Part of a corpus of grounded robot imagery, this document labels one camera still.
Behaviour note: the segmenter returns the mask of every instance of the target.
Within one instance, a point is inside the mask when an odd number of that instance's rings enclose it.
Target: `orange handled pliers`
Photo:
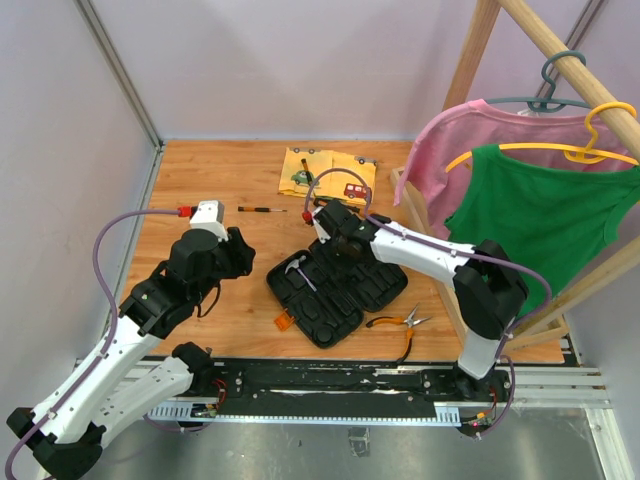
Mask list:
[[[425,317],[425,318],[413,318],[413,316],[416,314],[416,311],[418,310],[418,305],[416,305],[414,307],[413,310],[411,310],[411,313],[409,314],[409,316],[407,318],[403,318],[403,317],[376,317],[374,319],[371,319],[367,322],[367,328],[371,328],[371,327],[375,327],[376,325],[382,325],[383,323],[390,323],[392,325],[402,325],[403,323],[405,323],[407,325],[407,346],[405,347],[404,350],[404,355],[402,355],[397,361],[396,363],[402,363],[404,362],[407,357],[409,356],[409,354],[411,353],[411,345],[413,343],[413,327],[415,327],[416,325],[425,322],[427,320],[429,320],[431,317]]]

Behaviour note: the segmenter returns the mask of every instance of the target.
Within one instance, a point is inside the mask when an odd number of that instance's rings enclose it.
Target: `red car print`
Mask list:
[[[367,191],[362,185],[354,185],[353,183],[347,183],[344,186],[344,195],[353,198],[367,198]]]

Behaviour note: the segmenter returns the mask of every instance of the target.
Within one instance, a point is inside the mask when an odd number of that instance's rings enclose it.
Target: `folded yellow fabric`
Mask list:
[[[331,168],[342,167],[359,174],[375,190],[377,162],[372,158],[314,148],[287,148],[278,192],[283,195],[304,197],[309,185],[302,165],[306,159],[311,179]],[[365,192],[355,177],[342,172],[333,172],[320,179],[313,193],[317,196],[334,197],[350,203],[364,205]]]

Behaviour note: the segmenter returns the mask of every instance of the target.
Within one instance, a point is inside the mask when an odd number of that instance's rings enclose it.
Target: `green tank top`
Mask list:
[[[511,260],[546,278],[556,295],[617,239],[620,221],[639,199],[640,167],[571,172],[529,165],[486,145],[473,150],[471,184],[445,225],[453,242],[498,242]],[[544,300],[542,286],[523,278],[529,298],[521,315]]]

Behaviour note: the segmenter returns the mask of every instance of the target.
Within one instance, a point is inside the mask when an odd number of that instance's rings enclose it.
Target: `wooden clothing rack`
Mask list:
[[[467,101],[471,83],[501,8],[504,8],[547,58],[568,50],[525,0],[477,0],[443,110]],[[554,65],[591,107],[617,101],[578,58],[562,57]],[[640,159],[640,124],[633,116],[620,108],[605,110],[599,115],[631,155]],[[396,171],[392,175],[393,183],[397,183],[399,173]],[[403,192],[402,203],[408,210],[412,228],[432,234],[422,195],[408,185]],[[562,317],[565,312],[639,263],[640,237],[637,237],[580,281],[565,289],[537,316],[520,326],[515,338],[507,345],[510,349],[521,348],[565,335],[568,331]],[[458,336],[464,338],[466,325],[460,316],[455,293],[443,284],[439,284],[438,291]]]

